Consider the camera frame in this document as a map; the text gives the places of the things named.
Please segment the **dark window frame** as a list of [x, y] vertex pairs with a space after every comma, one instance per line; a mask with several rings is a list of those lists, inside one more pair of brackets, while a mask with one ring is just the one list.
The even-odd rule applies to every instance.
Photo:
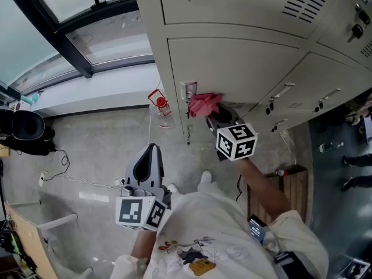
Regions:
[[0, 0], [0, 101], [154, 62], [137, 0]]

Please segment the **person's left forearm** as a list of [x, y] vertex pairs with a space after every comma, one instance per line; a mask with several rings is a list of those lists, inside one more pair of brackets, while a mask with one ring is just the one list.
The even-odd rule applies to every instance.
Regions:
[[156, 231], [139, 231], [131, 251], [131, 256], [137, 259], [144, 259], [148, 263], [152, 255], [156, 237]]

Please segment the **pink cloth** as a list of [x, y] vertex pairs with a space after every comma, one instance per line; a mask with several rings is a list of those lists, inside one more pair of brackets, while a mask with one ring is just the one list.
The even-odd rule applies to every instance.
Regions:
[[212, 113], [219, 113], [219, 103], [222, 99], [222, 94], [193, 95], [188, 106], [189, 115], [191, 117], [206, 117]]

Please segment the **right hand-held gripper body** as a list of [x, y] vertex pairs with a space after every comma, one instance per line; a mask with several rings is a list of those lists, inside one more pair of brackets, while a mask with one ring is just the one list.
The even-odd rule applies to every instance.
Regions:
[[258, 136], [250, 123], [240, 120], [237, 124], [220, 125], [217, 131], [212, 131], [219, 161], [236, 161], [254, 154]]

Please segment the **person's white printed shirt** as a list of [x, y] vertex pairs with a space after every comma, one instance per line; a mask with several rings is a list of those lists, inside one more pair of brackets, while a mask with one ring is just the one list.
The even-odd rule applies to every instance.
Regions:
[[279, 215], [259, 242], [232, 200], [194, 192], [178, 198], [149, 263], [122, 255], [110, 279], [287, 279], [274, 258], [297, 255], [314, 279], [326, 279], [328, 253], [296, 210]]

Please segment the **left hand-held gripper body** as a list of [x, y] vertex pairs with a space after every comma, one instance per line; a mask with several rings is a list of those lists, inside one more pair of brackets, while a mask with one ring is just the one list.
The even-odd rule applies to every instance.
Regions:
[[116, 198], [115, 222], [137, 231], [157, 231], [167, 210], [171, 209], [172, 192], [156, 196], [151, 191], [129, 185]]

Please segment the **person's right forearm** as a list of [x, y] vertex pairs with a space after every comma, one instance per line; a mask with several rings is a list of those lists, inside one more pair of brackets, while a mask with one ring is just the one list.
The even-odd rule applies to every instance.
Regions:
[[275, 187], [248, 158], [237, 160], [235, 163], [251, 192], [273, 220], [291, 210], [290, 202], [284, 193]]

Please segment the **person's white trousers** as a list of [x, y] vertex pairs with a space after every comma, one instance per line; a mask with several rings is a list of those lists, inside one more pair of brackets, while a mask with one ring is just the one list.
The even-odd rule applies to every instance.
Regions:
[[[199, 183], [198, 192], [204, 193], [204, 194], [210, 194], [218, 197], [227, 197], [226, 194], [219, 188], [219, 186], [216, 183], [210, 183], [210, 184], [201, 184]], [[178, 194], [172, 193], [172, 201], [174, 201], [177, 198], [180, 198], [184, 196], [180, 191]]]

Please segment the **black green bag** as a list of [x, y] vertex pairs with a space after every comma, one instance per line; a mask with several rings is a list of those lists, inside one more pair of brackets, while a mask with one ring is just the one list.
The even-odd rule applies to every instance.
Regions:
[[37, 269], [36, 264], [32, 258], [26, 254], [17, 232], [6, 220], [0, 221], [0, 247], [6, 252], [17, 254], [20, 260], [33, 272], [31, 278], [39, 279], [35, 272]]

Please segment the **grey metal locker unit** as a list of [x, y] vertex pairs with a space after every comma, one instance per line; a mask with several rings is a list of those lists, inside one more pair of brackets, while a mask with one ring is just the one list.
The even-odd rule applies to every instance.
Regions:
[[[290, 45], [299, 50], [281, 81], [251, 110], [224, 102], [266, 135], [308, 121], [372, 88], [372, 0], [137, 0], [158, 72], [187, 144], [212, 139], [205, 119], [178, 108], [168, 40], [217, 37]], [[270, 97], [285, 83], [295, 86]], [[322, 101], [332, 90], [342, 91]], [[269, 103], [274, 110], [266, 115]]]

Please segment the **green plastic bottle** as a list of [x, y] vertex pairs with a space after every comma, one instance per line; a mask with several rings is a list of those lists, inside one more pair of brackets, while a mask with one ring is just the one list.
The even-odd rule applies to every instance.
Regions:
[[318, 147], [318, 150], [321, 153], [331, 152], [331, 151], [337, 150], [337, 149], [339, 149], [339, 148], [341, 148], [343, 146], [344, 146], [344, 142], [343, 141], [340, 141], [340, 142], [326, 142], [326, 143], [321, 144]]

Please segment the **black armband phone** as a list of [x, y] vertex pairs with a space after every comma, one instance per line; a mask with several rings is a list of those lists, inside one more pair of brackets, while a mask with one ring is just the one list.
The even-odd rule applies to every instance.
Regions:
[[255, 214], [252, 214], [248, 219], [248, 225], [251, 235], [260, 243], [263, 244], [266, 236], [266, 224], [261, 221]]

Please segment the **wooden slat pallet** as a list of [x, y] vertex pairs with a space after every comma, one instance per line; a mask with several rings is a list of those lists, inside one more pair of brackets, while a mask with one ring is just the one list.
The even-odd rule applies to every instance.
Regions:
[[[296, 210], [302, 221], [306, 222], [307, 199], [308, 199], [308, 170], [298, 164], [287, 166], [284, 169], [289, 175], [278, 177], [274, 172], [264, 174], [264, 176], [277, 188], [279, 188], [287, 197], [291, 208]], [[251, 193], [250, 187], [248, 192], [248, 217], [255, 214], [265, 224], [272, 222], [272, 218], [264, 210], [257, 198]]]

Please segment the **grey metal locker door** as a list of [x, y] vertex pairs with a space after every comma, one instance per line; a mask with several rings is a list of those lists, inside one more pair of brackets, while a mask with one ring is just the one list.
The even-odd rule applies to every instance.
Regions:
[[197, 94], [222, 94], [224, 102], [251, 110], [269, 97], [298, 48], [237, 38], [194, 37], [168, 40], [178, 108], [187, 110], [181, 83], [196, 83]]

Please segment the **white floor tape strip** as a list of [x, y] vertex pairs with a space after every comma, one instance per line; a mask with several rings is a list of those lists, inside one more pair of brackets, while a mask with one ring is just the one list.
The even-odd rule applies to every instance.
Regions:
[[88, 201], [97, 201], [103, 203], [109, 203], [110, 199], [107, 195], [90, 194], [86, 192], [79, 192], [79, 198]]

